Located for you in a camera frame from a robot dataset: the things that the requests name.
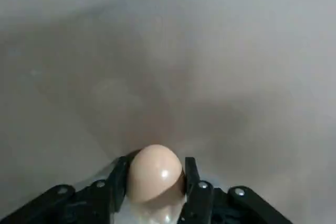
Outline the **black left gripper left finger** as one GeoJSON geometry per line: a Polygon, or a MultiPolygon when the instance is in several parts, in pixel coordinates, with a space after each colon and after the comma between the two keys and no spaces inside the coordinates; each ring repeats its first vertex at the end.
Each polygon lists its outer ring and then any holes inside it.
{"type": "Polygon", "coordinates": [[[25,203],[1,223],[113,223],[126,195],[129,160],[119,157],[105,179],[81,190],[56,185],[25,203]]]}

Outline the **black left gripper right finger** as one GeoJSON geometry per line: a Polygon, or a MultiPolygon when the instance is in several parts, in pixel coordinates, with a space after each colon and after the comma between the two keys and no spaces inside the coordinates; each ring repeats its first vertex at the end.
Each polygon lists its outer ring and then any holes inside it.
{"type": "Polygon", "coordinates": [[[227,192],[201,180],[196,159],[185,158],[186,202],[178,223],[283,224],[286,217],[246,186],[227,192]]]}

